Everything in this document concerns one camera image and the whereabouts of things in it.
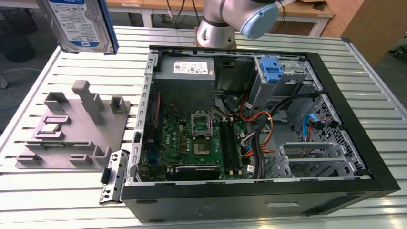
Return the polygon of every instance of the blue hard drive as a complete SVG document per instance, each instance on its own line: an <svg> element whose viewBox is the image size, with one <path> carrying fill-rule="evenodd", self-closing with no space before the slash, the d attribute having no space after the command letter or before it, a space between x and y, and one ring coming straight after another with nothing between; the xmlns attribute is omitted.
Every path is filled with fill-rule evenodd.
<svg viewBox="0 0 407 229"><path fill-rule="evenodd" d="M38 0L65 52L117 54L106 0Z"/></svg>

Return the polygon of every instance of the ram slot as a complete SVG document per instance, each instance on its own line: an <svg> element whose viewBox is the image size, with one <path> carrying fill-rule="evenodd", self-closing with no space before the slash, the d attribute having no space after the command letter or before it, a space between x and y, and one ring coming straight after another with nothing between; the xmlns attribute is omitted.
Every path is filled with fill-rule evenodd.
<svg viewBox="0 0 407 229"><path fill-rule="evenodd" d="M221 147L222 147L225 172L231 171L230 147L229 147L229 138L227 138L227 127L226 127L226 124L227 124L226 122L221 122L219 123Z"/></svg>
<svg viewBox="0 0 407 229"><path fill-rule="evenodd" d="M237 147L237 135L234 130L234 123L227 123L229 132L229 143L230 143L230 158L233 171L241 171L239 157L238 157L238 147Z"/></svg>
<svg viewBox="0 0 407 229"><path fill-rule="evenodd" d="M231 122L221 123L221 146L223 153L223 166L225 171L234 174L234 171L241 171L239 157L238 157L238 147L237 147L237 137L234 131L234 124Z"/></svg>

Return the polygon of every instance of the slotted metal surface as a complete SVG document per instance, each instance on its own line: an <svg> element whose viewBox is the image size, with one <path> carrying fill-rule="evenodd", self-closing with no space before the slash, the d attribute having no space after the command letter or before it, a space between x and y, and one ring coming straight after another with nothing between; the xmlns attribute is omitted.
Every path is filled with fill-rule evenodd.
<svg viewBox="0 0 407 229"><path fill-rule="evenodd" d="M119 94L131 101L122 145L133 138L139 93L149 45L194 46L194 31L162 28L115 27L118 55L62 53L58 48L43 73L0 137L0 225L2 228L107 228L142 226L125 205L99 206L101 171L19 170L14 156L25 149L22 141L46 111L50 91L71 91L75 80L89 80L91 92L102 99ZM238 48L320 53L334 79L360 117L377 149L398 179L402 190L390 196L369 199L329 216L270 218L171 224L171 228L405 228L407 225L407 122L406 113L382 81L350 45L337 38L266 35L255 41L237 36Z"/></svg>

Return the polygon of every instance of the power supply label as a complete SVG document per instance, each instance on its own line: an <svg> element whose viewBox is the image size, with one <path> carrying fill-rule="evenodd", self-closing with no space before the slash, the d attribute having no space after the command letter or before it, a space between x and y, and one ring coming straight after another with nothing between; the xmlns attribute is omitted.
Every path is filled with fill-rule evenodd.
<svg viewBox="0 0 407 229"><path fill-rule="evenodd" d="M178 61L174 63L175 74L209 74L207 62Z"/></svg>

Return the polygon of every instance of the circuit board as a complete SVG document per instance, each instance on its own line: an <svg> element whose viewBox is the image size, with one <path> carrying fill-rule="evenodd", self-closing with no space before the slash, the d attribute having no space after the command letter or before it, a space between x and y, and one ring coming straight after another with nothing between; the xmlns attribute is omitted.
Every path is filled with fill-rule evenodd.
<svg viewBox="0 0 407 229"><path fill-rule="evenodd" d="M193 137L191 119L165 119L162 132L161 149L150 150L145 155L142 174L151 181L166 181L166 170L169 166L218 166L221 176L218 179L246 179L247 174L243 169L239 136L245 132L242 122L233 123L234 137L237 138L237 158L239 159L241 171L226 171L225 156L221 138L221 120L211 120L213 136ZM198 120L194 122L195 130L211 128L207 122Z"/></svg>

